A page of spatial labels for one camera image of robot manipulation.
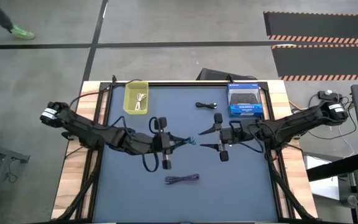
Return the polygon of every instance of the cable bundle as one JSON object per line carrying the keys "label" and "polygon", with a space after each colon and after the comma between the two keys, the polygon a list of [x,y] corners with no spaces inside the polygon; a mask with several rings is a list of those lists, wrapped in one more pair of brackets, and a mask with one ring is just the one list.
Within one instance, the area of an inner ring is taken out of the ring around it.
{"label": "cable bundle", "polygon": [[174,177],[174,176],[168,176],[165,178],[164,184],[170,185],[181,181],[186,180],[198,180],[200,178],[199,174],[192,174],[185,177]]}
{"label": "cable bundle", "polygon": [[138,93],[137,94],[137,102],[135,106],[135,110],[140,110],[140,102],[146,98],[146,93]]}
{"label": "cable bundle", "polygon": [[200,103],[200,102],[197,102],[197,103],[196,103],[196,107],[197,107],[197,108],[209,108],[209,109],[216,109],[217,104],[216,104],[216,103],[210,103],[210,104],[207,104],[207,103]]}

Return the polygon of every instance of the anti-fatigue mat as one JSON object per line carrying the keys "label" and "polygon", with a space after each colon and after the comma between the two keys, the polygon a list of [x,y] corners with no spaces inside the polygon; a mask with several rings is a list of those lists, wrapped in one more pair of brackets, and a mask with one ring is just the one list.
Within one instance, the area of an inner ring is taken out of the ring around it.
{"label": "anti-fatigue mat", "polygon": [[285,81],[358,80],[358,44],[272,46]]}
{"label": "anti-fatigue mat", "polygon": [[270,40],[358,44],[357,14],[264,12]]}

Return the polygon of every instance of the white cable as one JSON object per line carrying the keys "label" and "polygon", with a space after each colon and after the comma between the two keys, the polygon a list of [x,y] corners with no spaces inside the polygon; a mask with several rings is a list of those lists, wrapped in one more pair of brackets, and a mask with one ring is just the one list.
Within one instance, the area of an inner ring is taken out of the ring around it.
{"label": "white cable", "polygon": [[[336,91],[336,90],[333,90],[333,91],[337,94],[338,102],[339,102],[339,93],[338,93],[338,91]],[[338,131],[339,131],[339,134],[342,136],[343,141],[350,147],[350,149],[352,149],[352,154],[350,154],[350,155],[348,155],[348,156],[345,156],[344,158],[353,156],[353,154],[354,154],[354,149],[353,149],[352,145],[349,144],[348,141],[346,141],[346,138],[343,136],[342,131],[341,131],[341,126],[340,126],[340,125],[338,126]]]}
{"label": "white cable", "polygon": [[138,93],[137,94],[137,102],[135,106],[135,110],[140,110],[140,102],[146,98],[146,93]]}
{"label": "white cable", "polygon": [[346,141],[346,138],[343,136],[343,134],[342,134],[342,132],[341,132],[341,126],[340,126],[340,125],[338,126],[338,131],[339,131],[339,134],[342,136],[343,141],[350,147],[350,149],[352,149],[352,154],[350,154],[350,155],[348,155],[348,156],[345,156],[345,157],[343,157],[343,158],[347,158],[347,157],[353,156],[353,154],[354,154],[354,149],[353,149],[352,145],[349,144],[348,141]]}
{"label": "white cable", "polygon": [[309,156],[309,157],[312,157],[313,159],[317,159],[317,160],[324,161],[324,162],[332,162],[332,161],[328,161],[326,159],[318,158],[318,157],[315,157],[315,156],[310,156],[310,155],[306,155],[306,156]]}

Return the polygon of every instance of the product box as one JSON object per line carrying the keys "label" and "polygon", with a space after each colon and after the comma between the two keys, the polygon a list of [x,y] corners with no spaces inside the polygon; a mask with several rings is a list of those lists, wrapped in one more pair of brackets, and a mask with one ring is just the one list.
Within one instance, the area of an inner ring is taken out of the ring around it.
{"label": "product box", "polygon": [[227,85],[229,116],[233,118],[262,118],[258,83],[230,83]]}

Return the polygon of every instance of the green sneaker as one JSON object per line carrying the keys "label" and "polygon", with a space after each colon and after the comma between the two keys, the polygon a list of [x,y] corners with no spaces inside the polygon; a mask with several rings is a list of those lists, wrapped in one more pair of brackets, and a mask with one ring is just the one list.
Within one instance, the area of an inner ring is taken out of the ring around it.
{"label": "green sneaker", "polygon": [[33,33],[21,29],[17,26],[13,26],[13,29],[11,29],[11,34],[13,37],[22,40],[32,40],[35,38],[35,35]]}

